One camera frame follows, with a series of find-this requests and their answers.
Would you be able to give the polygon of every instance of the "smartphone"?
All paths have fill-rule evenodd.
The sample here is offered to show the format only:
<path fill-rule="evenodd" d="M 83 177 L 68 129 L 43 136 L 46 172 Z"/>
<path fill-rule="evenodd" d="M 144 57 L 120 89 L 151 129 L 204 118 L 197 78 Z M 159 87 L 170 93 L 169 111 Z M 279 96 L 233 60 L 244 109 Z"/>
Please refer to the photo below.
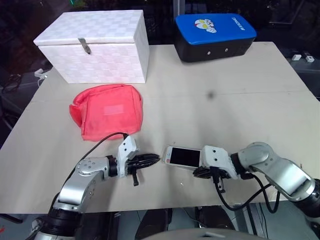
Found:
<path fill-rule="evenodd" d="M 163 159 L 165 164 L 196 169 L 201 166 L 201 151 L 176 146 L 168 146 Z"/>

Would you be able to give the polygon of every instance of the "white table surface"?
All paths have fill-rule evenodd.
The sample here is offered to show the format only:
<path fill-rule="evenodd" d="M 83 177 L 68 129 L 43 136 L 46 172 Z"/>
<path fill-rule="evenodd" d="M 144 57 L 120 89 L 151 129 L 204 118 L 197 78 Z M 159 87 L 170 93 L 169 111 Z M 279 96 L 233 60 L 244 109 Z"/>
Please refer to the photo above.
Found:
<path fill-rule="evenodd" d="M 0 150 L 0 213 L 46 213 L 69 172 L 95 142 L 83 141 L 69 114 L 81 91 L 48 73 Z M 162 155 L 167 145 L 204 145 L 235 153 L 263 141 L 282 157 L 320 177 L 320 105 L 272 42 L 254 42 L 243 56 L 182 63 L 173 45 L 150 46 L 143 124 L 134 134 L 140 153 Z M 91 156 L 116 154 L 121 140 Z M 264 183 L 265 178 L 258 174 Z M 110 178 L 96 190 L 88 212 L 220 205 L 211 180 L 159 162 L 131 176 Z M 225 180 L 225 198 L 243 203 L 254 180 Z M 275 189 L 267 190 L 275 199 Z M 263 201 L 262 195 L 255 201 Z"/>

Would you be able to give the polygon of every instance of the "blue case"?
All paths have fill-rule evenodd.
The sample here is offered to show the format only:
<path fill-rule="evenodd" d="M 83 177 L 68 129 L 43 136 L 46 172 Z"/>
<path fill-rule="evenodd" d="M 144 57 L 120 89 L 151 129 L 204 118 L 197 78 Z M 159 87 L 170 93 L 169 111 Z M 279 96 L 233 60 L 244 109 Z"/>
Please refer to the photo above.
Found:
<path fill-rule="evenodd" d="M 175 27 L 174 46 L 184 62 L 243 55 L 257 36 L 235 13 L 180 15 L 175 18 Z"/>

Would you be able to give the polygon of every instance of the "pink cloth bag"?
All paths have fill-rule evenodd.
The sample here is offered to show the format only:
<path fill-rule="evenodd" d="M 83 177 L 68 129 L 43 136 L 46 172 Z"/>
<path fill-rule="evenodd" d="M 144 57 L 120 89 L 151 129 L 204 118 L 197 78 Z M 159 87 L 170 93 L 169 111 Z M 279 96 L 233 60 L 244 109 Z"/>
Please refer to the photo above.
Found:
<path fill-rule="evenodd" d="M 133 134 L 141 129 L 142 98 L 131 85 L 108 84 L 79 93 L 69 106 L 84 140 L 100 141 L 109 134 Z M 115 135 L 111 139 L 121 138 Z"/>

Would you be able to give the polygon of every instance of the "white box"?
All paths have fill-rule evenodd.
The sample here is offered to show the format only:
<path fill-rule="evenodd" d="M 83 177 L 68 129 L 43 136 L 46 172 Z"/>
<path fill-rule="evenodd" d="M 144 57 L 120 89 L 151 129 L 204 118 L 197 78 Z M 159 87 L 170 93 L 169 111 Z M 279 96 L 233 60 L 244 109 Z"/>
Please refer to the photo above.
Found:
<path fill-rule="evenodd" d="M 142 10 L 65 12 L 33 42 L 70 84 L 146 82 Z"/>

